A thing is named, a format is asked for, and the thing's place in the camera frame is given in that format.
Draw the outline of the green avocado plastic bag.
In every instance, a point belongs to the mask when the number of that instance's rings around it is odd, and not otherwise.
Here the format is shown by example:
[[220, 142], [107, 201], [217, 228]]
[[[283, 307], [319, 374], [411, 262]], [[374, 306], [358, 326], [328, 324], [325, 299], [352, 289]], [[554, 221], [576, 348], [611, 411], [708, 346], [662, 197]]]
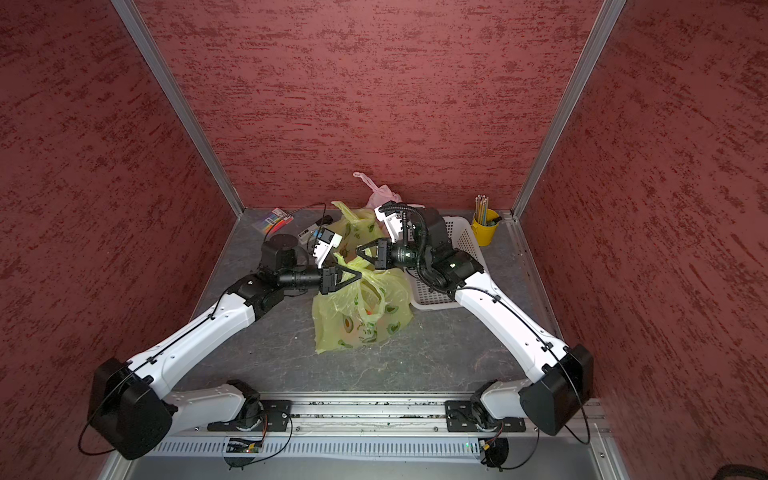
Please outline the green avocado plastic bag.
[[346, 262], [352, 261], [357, 256], [356, 248], [359, 245], [387, 236], [387, 233], [381, 229], [373, 210], [366, 208], [353, 210], [341, 201], [333, 201], [332, 205], [339, 210], [341, 217], [328, 229], [343, 237], [336, 252]]

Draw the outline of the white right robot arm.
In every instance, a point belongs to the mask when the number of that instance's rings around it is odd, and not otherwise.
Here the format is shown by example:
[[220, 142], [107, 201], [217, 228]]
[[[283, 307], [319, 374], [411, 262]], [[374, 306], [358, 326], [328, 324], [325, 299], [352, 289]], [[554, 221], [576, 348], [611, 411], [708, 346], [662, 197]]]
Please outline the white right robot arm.
[[444, 218], [432, 208], [389, 201], [375, 210], [386, 238], [361, 245], [359, 257], [377, 270], [413, 272], [430, 290], [477, 317], [507, 348], [526, 378], [491, 381], [470, 401], [481, 429], [499, 431], [506, 418], [526, 418], [554, 436], [581, 413], [591, 396], [594, 359], [541, 327], [496, 285], [470, 253], [455, 247]]

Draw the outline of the pink plastic bag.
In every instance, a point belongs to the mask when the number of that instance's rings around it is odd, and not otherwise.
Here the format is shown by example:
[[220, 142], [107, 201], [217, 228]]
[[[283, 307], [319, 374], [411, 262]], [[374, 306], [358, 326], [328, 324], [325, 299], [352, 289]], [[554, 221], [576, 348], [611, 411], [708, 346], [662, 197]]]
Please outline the pink plastic bag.
[[380, 207], [387, 202], [393, 201], [399, 203], [402, 201], [399, 194], [393, 192], [387, 185], [378, 186], [366, 174], [362, 172], [354, 172], [353, 176], [360, 179], [371, 190], [371, 195], [365, 205], [366, 209], [375, 210], [377, 207]]

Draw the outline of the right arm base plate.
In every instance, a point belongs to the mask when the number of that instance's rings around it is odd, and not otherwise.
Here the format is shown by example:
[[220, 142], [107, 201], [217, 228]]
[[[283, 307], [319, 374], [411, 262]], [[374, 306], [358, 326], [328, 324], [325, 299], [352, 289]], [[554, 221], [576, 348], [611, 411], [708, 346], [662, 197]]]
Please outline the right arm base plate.
[[444, 408], [449, 432], [496, 434], [523, 433], [527, 430], [523, 418], [493, 418], [479, 401], [448, 400]]

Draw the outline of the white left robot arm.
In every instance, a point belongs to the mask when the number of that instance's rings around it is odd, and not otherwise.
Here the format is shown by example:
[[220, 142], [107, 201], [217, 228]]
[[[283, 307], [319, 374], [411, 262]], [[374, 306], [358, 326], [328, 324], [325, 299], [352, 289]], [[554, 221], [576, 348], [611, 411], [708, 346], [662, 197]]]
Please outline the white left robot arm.
[[167, 435], [208, 424], [240, 431], [266, 426], [259, 393], [243, 381], [180, 392], [175, 385], [208, 354], [263, 318], [288, 291], [336, 292], [360, 279], [340, 265], [325, 266], [342, 237], [319, 234], [312, 259], [300, 265], [295, 236], [279, 234], [261, 247], [255, 272], [228, 287], [212, 307], [157, 345], [96, 370], [87, 424], [125, 459], [153, 450]]

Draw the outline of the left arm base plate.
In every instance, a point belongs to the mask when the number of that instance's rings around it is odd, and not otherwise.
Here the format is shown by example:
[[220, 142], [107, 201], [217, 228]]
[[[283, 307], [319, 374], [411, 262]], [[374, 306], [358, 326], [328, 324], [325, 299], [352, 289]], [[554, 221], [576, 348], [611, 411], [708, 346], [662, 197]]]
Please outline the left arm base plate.
[[210, 432], [285, 432], [288, 428], [292, 402], [290, 400], [247, 400], [237, 416], [230, 421], [207, 425]]

